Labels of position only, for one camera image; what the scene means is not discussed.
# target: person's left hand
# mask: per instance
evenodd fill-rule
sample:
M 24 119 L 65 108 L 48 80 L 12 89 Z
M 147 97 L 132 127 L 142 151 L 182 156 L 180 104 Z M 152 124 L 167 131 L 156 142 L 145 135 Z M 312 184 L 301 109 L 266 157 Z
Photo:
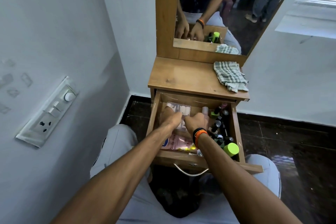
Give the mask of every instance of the person's left hand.
M 160 114 L 161 126 L 168 126 L 171 131 L 179 126 L 182 121 L 182 113 L 174 112 L 169 106 L 166 106 L 164 111 Z
M 203 28 L 202 25 L 198 22 L 195 23 L 190 32 L 190 40 L 194 40 L 194 38 L 196 38 L 196 41 L 204 41 Z

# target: black bracelet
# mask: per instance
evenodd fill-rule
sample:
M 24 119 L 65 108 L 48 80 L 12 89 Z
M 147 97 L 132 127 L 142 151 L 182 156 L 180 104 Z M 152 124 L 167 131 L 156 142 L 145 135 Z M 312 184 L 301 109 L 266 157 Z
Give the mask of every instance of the black bracelet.
M 204 129 L 204 128 L 197 128 L 197 129 L 195 129 L 194 130 L 194 132 L 192 133 L 192 141 L 193 141 L 193 143 L 195 144 L 195 135 L 196 135 L 196 133 L 197 132 L 199 132 L 200 130 L 205 130 L 206 131 L 206 129 Z
M 204 29 L 204 23 L 203 23 L 203 21 L 201 21 L 200 19 L 198 19 L 196 22 L 198 22 L 202 26 L 202 29 Z

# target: white dial knob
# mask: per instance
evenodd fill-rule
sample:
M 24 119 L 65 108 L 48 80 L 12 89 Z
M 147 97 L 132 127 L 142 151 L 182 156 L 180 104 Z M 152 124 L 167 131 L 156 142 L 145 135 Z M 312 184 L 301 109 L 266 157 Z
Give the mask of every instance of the white dial knob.
M 75 99 L 76 95 L 73 94 L 72 92 L 68 92 L 67 94 L 65 94 L 64 99 L 67 102 L 73 101 Z

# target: hand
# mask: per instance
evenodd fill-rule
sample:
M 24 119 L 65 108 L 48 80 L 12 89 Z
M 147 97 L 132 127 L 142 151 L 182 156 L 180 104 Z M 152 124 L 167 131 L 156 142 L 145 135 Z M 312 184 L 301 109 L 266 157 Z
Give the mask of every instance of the hand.
M 198 22 L 194 25 L 190 32 L 190 40 L 194 40 L 196 38 L 197 41 L 204 41 L 204 34 L 202 25 Z
M 208 129 L 208 120 L 204 117 L 204 114 L 197 113 L 194 117 L 186 116 L 184 118 L 185 127 L 187 128 L 190 135 L 193 135 L 193 132 L 197 128 Z
M 187 19 L 184 17 L 178 22 L 175 32 L 175 38 L 180 39 L 183 36 L 183 39 L 187 39 L 188 33 L 189 33 L 189 23 L 187 22 Z
M 166 106 L 160 114 L 160 124 L 162 127 L 167 126 L 173 131 L 182 121 L 182 113 L 174 112 L 169 106 Z

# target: black baseboard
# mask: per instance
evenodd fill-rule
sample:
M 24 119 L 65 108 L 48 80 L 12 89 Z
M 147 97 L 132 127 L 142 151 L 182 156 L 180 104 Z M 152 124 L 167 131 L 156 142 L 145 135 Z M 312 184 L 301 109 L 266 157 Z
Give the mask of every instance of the black baseboard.
M 125 122 L 127 115 L 129 113 L 129 110 L 131 109 L 133 101 L 150 104 L 151 98 L 131 95 L 128 101 L 127 107 L 124 111 L 123 117 L 121 118 L 121 121 L 120 121 L 121 124 Z M 336 134 L 336 127 L 331 127 L 331 126 L 322 125 L 322 124 L 309 123 L 309 122 L 304 122 L 304 121 L 285 120 L 285 119 L 276 118 L 276 117 L 268 117 L 268 116 L 245 114 L 245 113 L 238 113 L 238 119 L 254 120 L 254 121 L 277 124 L 281 126 L 290 126 L 290 127 L 295 127 L 295 128 L 310 129 L 310 130 L 315 130 L 315 131 Z

